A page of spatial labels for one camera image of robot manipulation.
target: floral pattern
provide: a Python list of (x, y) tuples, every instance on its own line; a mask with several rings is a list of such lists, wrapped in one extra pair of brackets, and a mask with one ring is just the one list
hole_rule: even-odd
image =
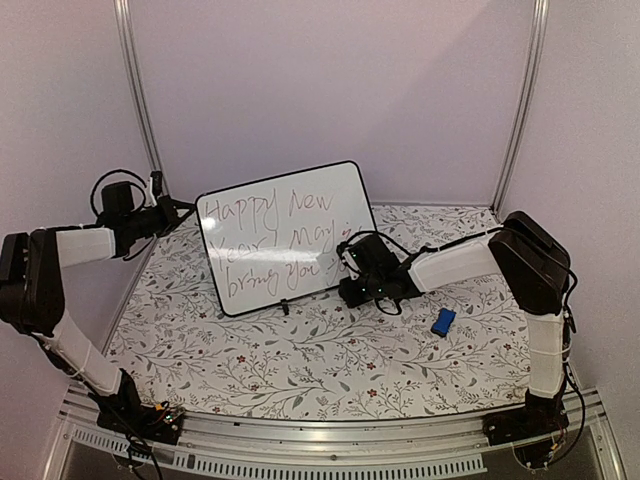
[[(495, 225), (486, 208), (374, 207), (405, 247)], [(161, 239), (109, 347), (145, 401), (192, 411), (347, 420), (461, 413), (519, 403), (529, 377), (524, 316), (499, 276), (402, 303), (347, 309), (336, 290), (228, 318), (220, 310), (195, 217)], [(457, 313), (445, 339), (441, 308)]]

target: table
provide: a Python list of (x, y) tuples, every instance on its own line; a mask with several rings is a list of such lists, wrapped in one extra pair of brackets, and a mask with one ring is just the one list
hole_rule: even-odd
[[(378, 228), (410, 250), (496, 224), (487, 208), (379, 205)], [(228, 318), (220, 310), (197, 220), (160, 239), (108, 356), (146, 402), (275, 419), (445, 415), (521, 403), (528, 333), (500, 275), (405, 301), (400, 317), (349, 310), (336, 290)], [(446, 339), (430, 332), (457, 313)]]

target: floral tablecloth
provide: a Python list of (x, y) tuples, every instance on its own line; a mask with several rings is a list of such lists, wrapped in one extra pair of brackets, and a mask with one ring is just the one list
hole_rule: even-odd
[[(486, 208), (376, 206), (378, 228), (416, 250), (495, 225)], [(143, 400), (280, 419), (353, 420), (461, 413), (523, 401), (527, 327), (499, 275), (405, 301), (400, 317), (349, 310), (334, 289), (228, 318), (196, 217), (161, 239), (108, 355)], [(457, 313), (446, 339), (430, 332)]]

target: black clip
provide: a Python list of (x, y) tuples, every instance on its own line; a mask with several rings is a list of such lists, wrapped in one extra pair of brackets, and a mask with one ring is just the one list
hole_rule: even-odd
[(280, 300), (280, 307), (282, 308), (282, 311), (284, 312), (285, 317), (289, 315), (289, 304), (287, 303), (287, 299), (283, 298), (282, 300)]

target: robotic arm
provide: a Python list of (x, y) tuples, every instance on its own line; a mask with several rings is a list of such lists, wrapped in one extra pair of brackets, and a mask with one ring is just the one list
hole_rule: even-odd
[(339, 287), (347, 306), (373, 300), (382, 310), (380, 302), (386, 299), (396, 305), (392, 314), (399, 314), (404, 299), (449, 283), (501, 273), (527, 319), (531, 377), (525, 406), (485, 417), (485, 434), (495, 445), (566, 428), (564, 362), (571, 330), (575, 332), (567, 303), (575, 286), (569, 282), (573, 272), (567, 251), (523, 212), (512, 213), (487, 232), (439, 248), (423, 247), (402, 262), (383, 237), (396, 244), (379, 232), (358, 232), (338, 246), (351, 271)]
[[(162, 237), (193, 212), (193, 205), (162, 195), (160, 172), (152, 173), (152, 205), (134, 208), (131, 182), (102, 190), (104, 211), (90, 226), (38, 229), (4, 239), (0, 254), (0, 319), (33, 337), (49, 360), (79, 377), (98, 403), (98, 425), (121, 433), (176, 443), (182, 419), (176, 409), (142, 405), (133, 379), (109, 362), (85, 337), (65, 308), (61, 269), (109, 258), (131, 259), (139, 239)], [(178, 209), (186, 209), (182, 216)], [(162, 415), (162, 422), (149, 419)]]

